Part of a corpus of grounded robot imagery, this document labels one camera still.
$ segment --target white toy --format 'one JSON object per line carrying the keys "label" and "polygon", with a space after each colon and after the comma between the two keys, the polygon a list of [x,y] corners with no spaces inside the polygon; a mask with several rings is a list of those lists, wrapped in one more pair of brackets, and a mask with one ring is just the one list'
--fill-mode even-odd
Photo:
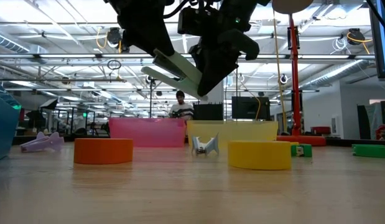
{"label": "white toy", "polygon": [[207,143],[202,143],[199,141],[199,137],[191,137],[192,138],[192,152],[195,151],[196,155],[205,154],[209,155],[212,151],[216,151],[219,154],[218,150],[218,134],[216,137],[211,138]]}

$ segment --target pink bin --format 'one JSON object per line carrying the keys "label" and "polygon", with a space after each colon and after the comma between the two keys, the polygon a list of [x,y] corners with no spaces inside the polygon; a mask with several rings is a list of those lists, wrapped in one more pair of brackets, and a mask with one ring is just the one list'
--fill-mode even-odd
{"label": "pink bin", "polygon": [[111,138],[132,139],[134,147],[184,147],[182,119],[110,118]]}

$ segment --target plastic container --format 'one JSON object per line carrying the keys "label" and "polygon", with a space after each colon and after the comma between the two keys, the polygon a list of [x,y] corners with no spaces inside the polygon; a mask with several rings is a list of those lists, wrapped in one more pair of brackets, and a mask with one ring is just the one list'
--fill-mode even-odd
{"label": "plastic container", "polygon": [[159,118],[110,118],[111,138],[132,139],[134,147],[184,147],[185,121]]}
{"label": "plastic container", "polygon": [[10,153],[15,136],[20,108],[16,103],[10,94],[0,89],[0,159]]}
{"label": "plastic container", "polygon": [[187,128],[190,146],[192,136],[206,143],[218,134],[218,147],[222,150],[228,147],[229,141],[275,141],[278,122],[188,121]]}

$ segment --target red object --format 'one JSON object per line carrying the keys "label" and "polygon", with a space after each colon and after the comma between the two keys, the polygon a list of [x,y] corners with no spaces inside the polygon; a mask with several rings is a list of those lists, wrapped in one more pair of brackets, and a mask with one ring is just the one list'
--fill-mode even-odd
{"label": "red object", "polygon": [[375,131],[376,132],[376,140],[380,140],[382,137],[383,137],[383,132],[385,131],[385,124],[384,125],[380,125],[377,130]]}
{"label": "red object", "polygon": [[326,146],[327,140],[322,136],[278,136],[277,141],[298,142],[312,146]]}
{"label": "red object", "polygon": [[73,162],[77,164],[119,164],[132,161],[131,139],[75,139]]}
{"label": "red object", "polygon": [[19,111],[19,121],[24,121],[25,120],[25,109],[21,108]]}
{"label": "red object", "polygon": [[311,127],[311,132],[314,134],[330,134],[330,127]]}
{"label": "red object", "polygon": [[299,98],[299,51],[297,50],[297,40],[296,33],[293,21],[293,15],[289,15],[289,25],[290,25],[290,36],[292,39],[292,83],[293,83],[293,94],[294,97],[294,111],[293,111],[293,119],[294,119],[294,127],[292,130],[293,136],[299,136],[301,133],[301,117],[300,117],[300,98]]}

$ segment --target purple toy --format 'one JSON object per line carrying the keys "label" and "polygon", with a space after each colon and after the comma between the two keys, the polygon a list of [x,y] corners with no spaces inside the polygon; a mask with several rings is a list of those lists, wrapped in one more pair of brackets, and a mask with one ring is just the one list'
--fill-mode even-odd
{"label": "purple toy", "polygon": [[39,132],[36,140],[21,145],[21,152],[39,152],[48,147],[55,151],[60,151],[63,144],[64,140],[58,132],[53,133],[50,137],[44,136],[43,133]]}

